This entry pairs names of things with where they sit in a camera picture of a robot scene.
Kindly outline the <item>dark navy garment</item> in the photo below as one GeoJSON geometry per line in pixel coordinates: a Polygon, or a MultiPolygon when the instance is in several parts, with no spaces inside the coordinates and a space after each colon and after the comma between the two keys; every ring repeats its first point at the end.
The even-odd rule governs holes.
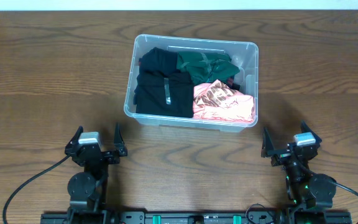
{"type": "Polygon", "coordinates": [[[170,75],[178,71],[178,54],[154,47],[139,59],[139,72],[161,72],[170,75]]]}

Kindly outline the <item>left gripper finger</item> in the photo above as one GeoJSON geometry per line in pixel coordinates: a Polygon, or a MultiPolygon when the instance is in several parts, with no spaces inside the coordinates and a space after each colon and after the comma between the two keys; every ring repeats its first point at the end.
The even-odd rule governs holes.
{"type": "Polygon", "coordinates": [[[124,140],[123,140],[122,135],[121,135],[119,123],[116,123],[116,126],[115,126],[115,131],[114,131],[114,147],[115,147],[119,152],[125,152],[125,151],[126,151],[126,146],[125,146],[124,140]]]}
{"type": "Polygon", "coordinates": [[[79,126],[78,129],[76,130],[76,133],[74,134],[74,136],[69,140],[69,142],[67,144],[67,149],[72,149],[73,147],[78,145],[78,140],[82,133],[83,133],[83,127],[79,126]]]}

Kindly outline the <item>pink shirt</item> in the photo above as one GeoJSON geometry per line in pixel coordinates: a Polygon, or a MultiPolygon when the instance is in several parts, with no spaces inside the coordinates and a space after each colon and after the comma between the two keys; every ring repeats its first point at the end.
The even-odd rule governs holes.
{"type": "Polygon", "coordinates": [[[233,90],[220,80],[194,87],[194,119],[251,123],[254,116],[254,97],[233,90]]]}

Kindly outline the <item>dark green garment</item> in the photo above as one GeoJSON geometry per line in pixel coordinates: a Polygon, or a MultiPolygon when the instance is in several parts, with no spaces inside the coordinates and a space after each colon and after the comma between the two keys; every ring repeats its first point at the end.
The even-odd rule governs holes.
{"type": "Polygon", "coordinates": [[[189,73],[194,85],[216,80],[226,83],[240,72],[231,60],[228,54],[184,51],[178,53],[177,69],[189,73]]]}

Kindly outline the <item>black garment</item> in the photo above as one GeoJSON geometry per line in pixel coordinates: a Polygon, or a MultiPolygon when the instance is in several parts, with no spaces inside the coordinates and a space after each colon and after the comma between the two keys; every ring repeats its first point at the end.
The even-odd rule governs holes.
{"type": "Polygon", "coordinates": [[[139,114],[193,117],[194,84],[189,73],[142,71],[134,93],[139,114]]]}

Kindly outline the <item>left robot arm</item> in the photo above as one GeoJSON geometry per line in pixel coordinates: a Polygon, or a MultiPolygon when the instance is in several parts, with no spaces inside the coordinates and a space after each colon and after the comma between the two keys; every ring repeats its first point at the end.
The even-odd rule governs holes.
{"type": "Polygon", "coordinates": [[[108,186],[108,166],[120,163],[127,156],[127,148],[121,136],[120,125],[114,132],[114,148],[103,151],[98,132],[84,132],[79,127],[75,135],[65,146],[65,154],[84,168],[68,182],[70,206],[63,223],[69,224],[117,224],[119,215],[106,208],[108,186]]]}

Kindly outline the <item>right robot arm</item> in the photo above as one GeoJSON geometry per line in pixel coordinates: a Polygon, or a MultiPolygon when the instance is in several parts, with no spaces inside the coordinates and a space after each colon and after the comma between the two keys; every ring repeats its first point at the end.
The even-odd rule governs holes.
{"type": "Polygon", "coordinates": [[[275,223],[323,223],[324,209],[333,206],[336,187],[326,174],[316,174],[308,162],[318,155],[322,139],[305,122],[301,133],[284,149],[275,149],[267,128],[263,130],[262,157],[271,158],[271,165],[281,166],[286,173],[288,199],[294,204],[275,215],[275,223]]]}

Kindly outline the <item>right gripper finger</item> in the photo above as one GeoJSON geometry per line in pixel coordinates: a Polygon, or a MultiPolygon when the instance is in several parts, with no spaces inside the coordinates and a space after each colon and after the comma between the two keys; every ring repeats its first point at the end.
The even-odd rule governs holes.
{"type": "Polygon", "coordinates": [[[306,124],[305,121],[301,122],[301,132],[302,133],[311,133],[314,137],[316,137],[316,134],[311,130],[311,128],[306,124]]]}
{"type": "Polygon", "coordinates": [[[275,148],[270,138],[269,131],[267,128],[264,128],[261,157],[271,157],[274,150],[275,148]]]}

